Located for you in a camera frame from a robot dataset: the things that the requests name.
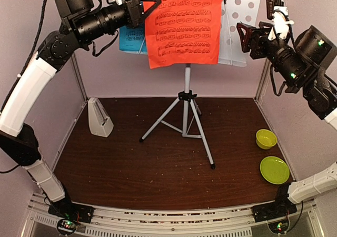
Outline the white folding music stand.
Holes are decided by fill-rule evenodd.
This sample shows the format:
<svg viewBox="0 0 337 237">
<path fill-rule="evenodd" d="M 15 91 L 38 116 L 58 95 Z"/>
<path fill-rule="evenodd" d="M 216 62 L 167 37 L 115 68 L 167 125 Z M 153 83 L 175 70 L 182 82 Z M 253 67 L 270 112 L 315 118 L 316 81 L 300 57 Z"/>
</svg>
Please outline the white folding music stand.
<svg viewBox="0 0 337 237">
<path fill-rule="evenodd" d="M 240 20 L 245 23 L 255 24 L 260 1 L 261 0 L 224 0 L 222 2 L 221 23 L 224 28 L 221 30 L 220 34 L 221 43 L 219 62 L 221 64 L 238 67 L 246 66 L 246 59 L 243 53 L 241 53 L 241 48 L 239 47 L 239 36 L 234 32 L 235 25 Z M 202 112 L 196 102 L 197 95 L 193 94 L 190 89 L 190 81 L 191 65 L 186 64 L 184 90 L 177 94 L 177 98 L 174 102 L 145 132 L 145 134 L 139 139 L 139 142 L 142 143 L 160 123 L 164 124 L 181 133 L 182 137 L 201 139 L 204 144 L 207 157 L 209 158 L 210 166 L 212 169 L 215 169 L 215 163 L 200 121 Z M 164 121 L 164 118 L 179 102 L 183 102 L 183 121 L 181 129 Z"/>
</svg>

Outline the blue sheet music page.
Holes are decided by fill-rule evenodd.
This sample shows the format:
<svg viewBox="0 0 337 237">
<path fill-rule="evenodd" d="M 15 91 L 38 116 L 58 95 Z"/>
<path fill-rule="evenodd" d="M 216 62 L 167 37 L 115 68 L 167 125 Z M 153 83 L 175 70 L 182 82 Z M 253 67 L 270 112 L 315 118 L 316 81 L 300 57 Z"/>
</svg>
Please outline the blue sheet music page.
<svg viewBox="0 0 337 237">
<path fill-rule="evenodd" d="M 147 54 L 144 25 L 120 28 L 119 49 L 127 53 Z"/>
</svg>

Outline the red sheet music page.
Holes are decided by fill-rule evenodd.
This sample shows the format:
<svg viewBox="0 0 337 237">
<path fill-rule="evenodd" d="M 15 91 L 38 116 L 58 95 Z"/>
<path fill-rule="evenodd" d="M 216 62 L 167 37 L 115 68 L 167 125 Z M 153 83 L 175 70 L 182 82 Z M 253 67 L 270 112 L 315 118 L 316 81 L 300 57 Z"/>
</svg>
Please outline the red sheet music page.
<svg viewBox="0 0 337 237">
<path fill-rule="evenodd" d="M 145 21 L 151 69 L 174 64 L 216 65 L 223 0 L 161 0 Z"/>
</svg>

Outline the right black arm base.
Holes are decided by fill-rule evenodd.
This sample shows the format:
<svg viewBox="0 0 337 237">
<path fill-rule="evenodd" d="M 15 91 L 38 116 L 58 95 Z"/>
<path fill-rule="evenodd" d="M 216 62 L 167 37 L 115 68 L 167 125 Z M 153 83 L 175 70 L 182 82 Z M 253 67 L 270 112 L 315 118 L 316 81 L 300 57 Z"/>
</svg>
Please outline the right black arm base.
<svg viewBox="0 0 337 237">
<path fill-rule="evenodd" d="M 287 194 L 278 193 L 274 202 L 255 205 L 252 207 L 256 223 L 286 217 L 297 212 L 297 207 L 289 199 Z"/>
</svg>

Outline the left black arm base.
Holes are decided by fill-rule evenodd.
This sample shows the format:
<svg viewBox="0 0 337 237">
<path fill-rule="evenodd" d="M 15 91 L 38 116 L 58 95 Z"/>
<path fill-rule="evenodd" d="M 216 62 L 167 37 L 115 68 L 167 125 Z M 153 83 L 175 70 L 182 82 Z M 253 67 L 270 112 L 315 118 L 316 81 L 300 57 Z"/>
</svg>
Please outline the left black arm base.
<svg viewBox="0 0 337 237">
<path fill-rule="evenodd" d="M 89 205 L 74 203 L 70 196 L 66 194 L 59 201 L 50 201 L 48 213 L 79 223 L 91 223 L 94 208 Z"/>
</svg>

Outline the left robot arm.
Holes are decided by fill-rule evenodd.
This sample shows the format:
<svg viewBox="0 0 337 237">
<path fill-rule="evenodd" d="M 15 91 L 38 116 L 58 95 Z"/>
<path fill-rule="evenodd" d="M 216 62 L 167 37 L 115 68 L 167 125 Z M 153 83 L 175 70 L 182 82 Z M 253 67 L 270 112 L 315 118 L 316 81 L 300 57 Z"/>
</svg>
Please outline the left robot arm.
<svg viewBox="0 0 337 237">
<path fill-rule="evenodd" d="M 115 0 L 103 6 L 94 1 L 99 0 L 55 0 L 60 28 L 33 45 L 1 108 L 1 149 L 33 177 L 64 218 L 71 218 L 76 207 L 42 158 L 26 117 L 44 87 L 77 49 L 94 51 L 94 41 L 101 36 L 115 36 L 124 26 L 139 27 L 161 4 L 161 0 Z"/>
</svg>

